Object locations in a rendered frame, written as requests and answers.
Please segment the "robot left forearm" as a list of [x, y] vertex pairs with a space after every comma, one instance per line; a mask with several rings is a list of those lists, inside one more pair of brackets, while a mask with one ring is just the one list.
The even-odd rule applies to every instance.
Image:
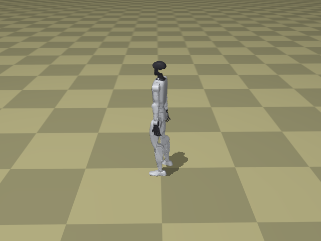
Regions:
[[157, 122], [159, 121], [159, 109], [157, 104], [152, 105], [152, 112], [153, 112], [153, 124], [157, 125]]

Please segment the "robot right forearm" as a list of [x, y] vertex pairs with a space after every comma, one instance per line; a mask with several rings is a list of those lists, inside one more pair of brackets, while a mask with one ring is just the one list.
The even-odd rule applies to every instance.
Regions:
[[[167, 99], [168, 99], [168, 97], [167, 97]], [[166, 103], [165, 103], [165, 105], [164, 105], [164, 108], [165, 108], [165, 110], [168, 109], [168, 102], [167, 102], [167, 100], [166, 100]]]

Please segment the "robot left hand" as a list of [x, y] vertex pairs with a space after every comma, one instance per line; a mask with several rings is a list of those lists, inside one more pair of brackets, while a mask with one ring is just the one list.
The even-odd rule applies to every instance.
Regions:
[[159, 130], [159, 121], [157, 122], [157, 125], [153, 125], [153, 129], [152, 129], [152, 132], [154, 132], [154, 135], [155, 136], [162, 136], [160, 134], [160, 130]]

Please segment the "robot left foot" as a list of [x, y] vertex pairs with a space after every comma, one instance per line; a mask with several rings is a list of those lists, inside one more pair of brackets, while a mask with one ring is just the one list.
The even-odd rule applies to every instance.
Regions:
[[150, 171], [149, 172], [149, 175], [152, 175], [152, 176], [165, 176], [167, 175], [166, 171], [165, 170], [162, 170], [162, 172], [158, 172], [158, 169], [155, 170], [155, 171]]

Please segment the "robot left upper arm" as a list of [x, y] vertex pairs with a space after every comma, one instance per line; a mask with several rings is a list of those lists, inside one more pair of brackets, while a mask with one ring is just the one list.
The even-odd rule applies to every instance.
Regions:
[[159, 107], [159, 92], [160, 92], [160, 89], [161, 89], [160, 83], [155, 83], [154, 85], [152, 85], [154, 103], [157, 104], [158, 107]]

